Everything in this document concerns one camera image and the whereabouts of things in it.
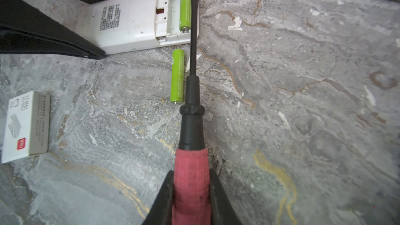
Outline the green battery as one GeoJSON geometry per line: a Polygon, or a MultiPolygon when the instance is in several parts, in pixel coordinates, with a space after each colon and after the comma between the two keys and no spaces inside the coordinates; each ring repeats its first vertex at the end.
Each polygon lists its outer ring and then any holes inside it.
{"type": "Polygon", "coordinates": [[[173,103],[183,102],[184,85],[184,51],[176,49],[173,51],[173,65],[171,71],[170,101],[173,103]]]}
{"type": "Polygon", "coordinates": [[[179,29],[183,33],[189,32],[191,29],[191,0],[180,0],[180,24],[179,29]]]}

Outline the small white box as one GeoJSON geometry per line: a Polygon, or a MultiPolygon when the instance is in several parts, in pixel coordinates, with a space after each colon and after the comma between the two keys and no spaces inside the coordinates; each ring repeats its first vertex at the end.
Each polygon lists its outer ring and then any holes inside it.
{"type": "Polygon", "coordinates": [[[2,163],[48,152],[51,96],[30,91],[8,102],[2,163]]]}

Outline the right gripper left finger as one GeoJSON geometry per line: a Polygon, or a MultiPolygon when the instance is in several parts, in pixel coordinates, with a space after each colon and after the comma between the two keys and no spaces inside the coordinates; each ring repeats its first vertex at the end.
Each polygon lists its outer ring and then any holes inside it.
{"type": "Polygon", "coordinates": [[[142,225],[171,225],[174,191],[174,172],[170,170],[142,225]]]}

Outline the red handled screwdriver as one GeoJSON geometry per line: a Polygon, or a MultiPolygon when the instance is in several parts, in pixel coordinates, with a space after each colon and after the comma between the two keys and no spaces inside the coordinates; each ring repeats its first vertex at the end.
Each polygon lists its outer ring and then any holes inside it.
{"type": "Polygon", "coordinates": [[[200,102],[200,79],[196,74],[197,26],[199,0],[191,0],[190,72],[186,79],[185,103],[180,107],[181,133],[176,151],[172,223],[174,225],[209,225],[209,163],[205,146],[200,102]]]}

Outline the white remote control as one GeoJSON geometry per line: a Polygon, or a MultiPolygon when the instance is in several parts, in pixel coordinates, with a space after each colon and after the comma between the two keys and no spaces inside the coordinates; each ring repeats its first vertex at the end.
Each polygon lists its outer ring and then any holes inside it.
{"type": "Polygon", "coordinates": [[[76,33],[111,55],[188,44],[179,24],[180,0],[107,0],[81,9],[76,33]]]}

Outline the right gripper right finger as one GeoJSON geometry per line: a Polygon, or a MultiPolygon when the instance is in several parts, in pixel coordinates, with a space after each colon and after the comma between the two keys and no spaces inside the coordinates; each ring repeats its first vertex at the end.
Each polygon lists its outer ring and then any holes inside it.
{"type": "Polygon", "coordinates": [[[210,169],[210,203],[212,225],[241,225],[228,196],[223,188],[218,174],[210,169]]]}

